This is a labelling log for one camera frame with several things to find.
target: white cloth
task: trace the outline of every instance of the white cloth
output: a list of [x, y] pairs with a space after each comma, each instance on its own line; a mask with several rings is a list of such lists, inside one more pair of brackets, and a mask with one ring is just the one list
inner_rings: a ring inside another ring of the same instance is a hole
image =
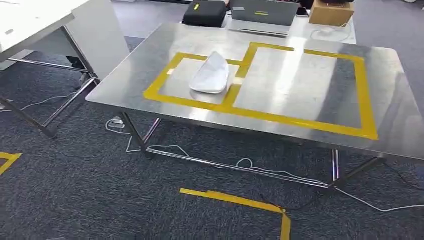
[[227, 88], [229, 74], [230, 66], [227, 60], [214, 51], [190, 81], [189, 86], [198, 92], [219, 94]]

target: laptop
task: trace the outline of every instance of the laptop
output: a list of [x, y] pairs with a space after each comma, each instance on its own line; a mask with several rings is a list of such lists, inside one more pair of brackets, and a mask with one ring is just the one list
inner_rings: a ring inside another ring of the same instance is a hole
[[291, 26], [299, 3], [274, 0], [231, 0], [232, 19]]

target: carpet floor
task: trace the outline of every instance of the carpet floor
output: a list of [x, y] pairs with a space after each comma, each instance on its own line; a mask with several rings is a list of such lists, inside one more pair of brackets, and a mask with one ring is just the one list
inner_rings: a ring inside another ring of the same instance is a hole
[[[358, 1], [357, 5], [399, 7], [395, 1], [369, 2]], [[364, 34], [360, 33], [361, 23], [356, 28], [358, 43], [365, 42], [360, 38]], [[134, 37], [126, 40], [131, 50], [142, 42]], [[401, 58], [409, 58], [398, 51]], [[64, 57], [39, 52], [28, 58], [68, 64]], [[411, 84], [419, 82], [415, 74], [421, 70], [414, 72], [408, 60], [404, 64]], [[75, 72], [17, 63], [0, 73], [0, 92], [23, 107], [74, 92], [79, 78]], [[423, 91], [421, 87], [414, 92]], [[26, 112], [44, 120], [62, 102], [53, 100]], [[55, 121], [52, 127], [58, 130], [58, 139], [50, 140], [14, 114], [0, 113], [0, 152], [23, 153], [0, 176], [0, 239], [280, 237], [281, 216], [277, 213], [184, 195], [180, 188], [217, 191], [260, 202], [265, 198], [287, 208], [292, 239], [424, 238], [424, 208], [382, 213], [337, 192], [164, 156], [147, 159], [137, 152], [125, 153], [128, 136], [105, 129], [106, 121], [114, 116], [81, 97]], [[132, 118], [140, 131], [146, 131], [154, 121], [142, 114]], [[330, 150], [278, 137], [163, 121], [151, 143], [179, 145], [193, 157], [217, 162], [235, 165], [241, 158], [250, 158], [256, 167], [284, 169], [321, 181], [331, 179]], [[340, 152], [342, 173], [366, 159]], [[396, 159], [388, 164], [409, 182], [424, 186], [422, 165]], [[344, 190], [382, 209], [424, 203], [422, 192], [405, 185], [383, 165], [353, 179]], [[310, 206], [295, 210], [320, 195], [324, 196]]]

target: yellow tape rectangle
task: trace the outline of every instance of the yellow tape rectangle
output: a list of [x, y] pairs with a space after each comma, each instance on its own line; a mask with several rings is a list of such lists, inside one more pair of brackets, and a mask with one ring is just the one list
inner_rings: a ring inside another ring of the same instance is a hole
[[[292, 47], [273, 45], [260, 42], [251, 42], [249, 48], [246, 51], [246, 54], [243, 57], [242, 61], [227, 59], [228, 64], [239, 66], [238, 71], [235, 74], [237, 79], [246, 78], [249, 69], [252, 65], [253, 59], [255, 58], [258, 48], [269, 48], [281, 51], [294, 51]], [[249, 110], [244, 108], [234, 107], [234, 103], [239, 95], [241, 90], [242, 81], [237, 81], [233, 83], [229, 90], [227, 91], [221, 104], [208, 103], [197, 101], [193, 99], [181, 98], [176, 96], [168, 96], [159, 94], [159, 90], [164, 85], [168, 79], [170, 70], [175, 69], [183, 59], [193, 59], [199, 61], [205, 61], [208, 57], [195, 55], [190, 53], [177, 52], [174, 58], [169, 62], [169, 64], [162, 70], [159, 76], [155, 81], [144, 91], [144, 97], [149, 100], [171, 103], [177, 105], [183, 105], [192, 108], [206, 109], [210, 111], [215, 111], [225, 114], [233, 114], [242, 117], [254, 118], [264, 121], [276, 122], [280, 124], [293, 125], [302, 128], [314, 129], [324, 132], [336, 133], [349, 135], [360, 138], [367, 138], [370, 140], [378, 140], [377, 129], [374, 122], [373, 110], [371, 107], [371, 100], [368, 90], [368, 80], [367, 80], [367, 71], [365, 68], [365, 61], [362, 57], [331, 53], [331, 52], [322, 52], [316, 50], [304, 50], [305, 54], [318, 55], [323, 57], [339, 58], [346, 59], [353, 62], [355, 78], [356, 78], [356, 91], [358, 98], [358, 107], [359, 115], [361, 120], [361, 128], [343, 126], [338, 124], [305, 120], [296, 117], [289, 117], [283, 115], [277, 115], [272, 113], [266, 113], [261, 111]]]

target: black case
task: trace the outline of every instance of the black case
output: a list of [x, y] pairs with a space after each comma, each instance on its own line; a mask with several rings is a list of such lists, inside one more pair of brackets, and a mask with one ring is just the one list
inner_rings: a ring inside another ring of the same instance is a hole
[[182, 23], [198, 27], [220, 28], [227, 8], [223, 1], [192, 1], [184, 14]]

